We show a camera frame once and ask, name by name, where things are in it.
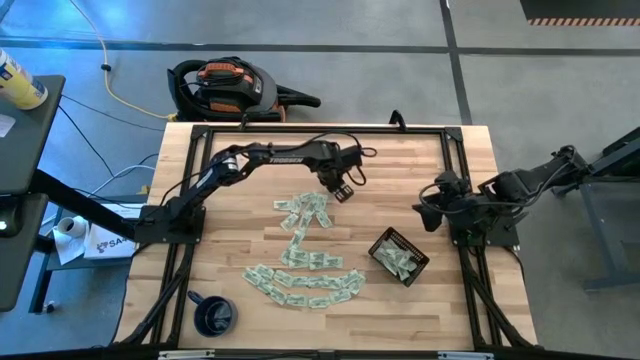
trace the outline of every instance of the butcher block tabletop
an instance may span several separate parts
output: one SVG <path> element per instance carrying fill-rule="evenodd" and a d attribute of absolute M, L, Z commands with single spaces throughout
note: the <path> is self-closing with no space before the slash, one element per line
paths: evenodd
<path fill-rule="evenodd" d="M 181 180 L 189 147 L 190 123 L 167 125 L 149 204 Z M 304 127 L 318 124 L 278 124 Z M 496 175 L 489 130 L 463 126 L 471 179 L 477 186 Z M 212 154 L 230 145 L 261 142 L 297 145 L 310 133 L 216 133 Z M 301 248 L 344 257 L 344 269 L 287 269 L 280 261 L 292 232 L 280 228 L 287 213 L 273 210 L 274 200 L 288 200 L 304 192 L 327 193 L 315 174 L 302 165 L 265 165 L 243 182 L 220 188 L 205 201 L 206 220 L 196 246 L 189 289 L 202 296 L 220 295 L 235 302 L 239 317 L 233 332 L 205 338 L 193 325 L 195 304 L 187 299 L 180 348 L 216 349 L 336 349 L 336 350 L 467 350 L 472 349 L 464 287 L 457 250 L 451 245 L 446 221 L 434 233 L 424 231 L 411 209 L 418 192 L 444 171 L 437 136 L 411 134 L 357 134 L 378 155 L 363 158 L 364 186 L 338 203 L 330 194 L 327 213 L 334 227 L 323 229 L 314 219 Z M 342 148 L 353 144 L 346 136 L 331 135 Z M 194 173 L 200 169 L 198 148 Z M 452 157 L 456 158 L 451 146 Z M 395 228 L 431 261 L 411 287 L 405 287 L 367 253 L 388 228 Z M 157 299 L 168 245 L 154 244 L 134 259 L 116 341 L 129 335 Z M 527 295 L 518 263 L 501 248 L 486 252 L 496 302 L 525 339 L 536 342 Z M 350 269 L 364 272 L 367 281 L 350 301 L 326 309 L 280 306 L 242 278 L 246 267 L 264 264 L 296 276 L 342 276 Z M 328 296 L 329 290 L 291 288 L 289 293 Z M 169 332 L 175 302 L 164 318 L 163 340 Z M 486 311 L 479 305 L 481 323 Z M 485 338 L 489 332 L 483 331 Z"/>

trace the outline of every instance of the spray can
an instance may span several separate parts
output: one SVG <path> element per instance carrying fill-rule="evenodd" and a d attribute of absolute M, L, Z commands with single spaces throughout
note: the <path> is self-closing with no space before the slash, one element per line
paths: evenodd
<path fill-rule="evenodd" d="M 49 92 L 6 51 L 0 49 L 0 95 L 18 109 L 31 110 L 40 106 Z"/>

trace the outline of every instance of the gray concrete floor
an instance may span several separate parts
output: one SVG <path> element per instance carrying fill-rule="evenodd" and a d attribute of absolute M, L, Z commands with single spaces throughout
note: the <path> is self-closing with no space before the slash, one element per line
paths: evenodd
<path fill-rule="evenodd" d="M 436 0 L 258 0 L 89 2 L 78 0 L 110 39 L 226 44 L 444 45 Z M 450 1 L 460 46 L 638 48 L 640 28 L 533 28 L 517 0 Z M 258 25 L 238 21 L 264 19 Z M 67 1 L 16 0 L 0 23 L 4 35 L 92 39 Z M 102 55 L 93 50 L 6 49 L 35 74 L 63 74 L 65 94 L 115 116 L 162 127 L 112 100 L 102 85 Z M 110 51 L 114 91 L 159 113 L 174 106 L 165 71 L 185 59 L 228 53 Z M 251 52 L 276 80 L 322 98 L 319 109 L 293 109 L 297 122 L 385 123 L 400 109 L 411 123 L 460 124 L 448 55 Z M 640 71 L 636 58 L 489 57 L 461 59 L 474 124 L 489 125 L 501 170 L 532 167 L 564 144 L 593 159 L 603 146 L 637 127 Z M 162 134 L 115 123 L 76 104 L 62 106 L 107 162 L 119 170 L 158 151 Z M 107 172 L 58 115 L 40 168 L 87 190 Z M 136 171 L 103 195 L 132 194 L 152 174 Z M 586 294 L 585 279 L 602 275 L 581 199 L 542 197 L 519 225 L 527 291 L 541 345 L 555 350 L 638 357 L 640 287 Z M 120 314 L 128 269 L 54 274 L 49 315 L 26 314 L 41 259 L 34 256 L 18 306 L 0 314 L 0 353 L 106 345 Z"/>

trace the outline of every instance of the mug handle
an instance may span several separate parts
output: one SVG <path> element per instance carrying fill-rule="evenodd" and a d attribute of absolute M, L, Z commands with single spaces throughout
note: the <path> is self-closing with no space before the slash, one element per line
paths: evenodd
<path fill-rule="evenodd" d="M 192 290 L 187 291 L 187 296 L 189 297 L 189 299 L 191 299 L 191 301 L 196 303 L 196 305 L 200 304 L 202 300 L 204 300 L 204 298 L 200 296 L 200 294 Z"/>

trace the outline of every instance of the robotic arm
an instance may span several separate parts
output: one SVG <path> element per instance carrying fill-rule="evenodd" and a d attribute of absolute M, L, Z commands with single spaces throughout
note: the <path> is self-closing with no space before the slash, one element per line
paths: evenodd
<path fill-rule="evenodd" d="M 444 215 L 457 237 L 466 239 L 467 244 L 480 245 L 491 233 L 498 240 L 495 245 L 517 245 L 507 238 L 513 226 L 526 216 L 524 208 L 533 205 L 545 190 L 574 184 L 589 173 L 589 166 L 573 146 L 564 146 L 551 155 L 551 161 L 531 170 L 498 174 L 480 184 L 479 194 L 471 192 L 469 180 L 458 178 L 453 171 L 444 172 L 421 191 L 421 203 L 413 209 L 420 213 L 429 232 L 440 226 Z M 423 196 L 434 186 L 439 193 Z"/>
<path fill-rule="evenodd" d="M 204 200 L 221 186 L 236 184 L 263 165 L 305 165 L 310 172 L 317 174 L 320 183 L 339 202 L 344 202 L 354 192 L 344 182 L 343 175 L 351 177 L 349 171 L 354 167 L 360 171 L 362 156 L 375 156 L 374 149 L 371 149 L 372 154 L 365 154 L 364 150 L 370 148 L 363 148 L 357 140 L 356 143 L 345 149 L 335 142 L 314 139 L 297 146 L 259 143 L 230 146 L 212 157 L 202 172 L 204 175 L 184 194 L 172 197 L 164 205 L 143 207 L 140 220 L 135 225 L 135 241 L 193 242 L 189 241 L 193 234 L 202 230 Z M 242 168 L 238 166 L 238 156 L 248 159 Z"/>

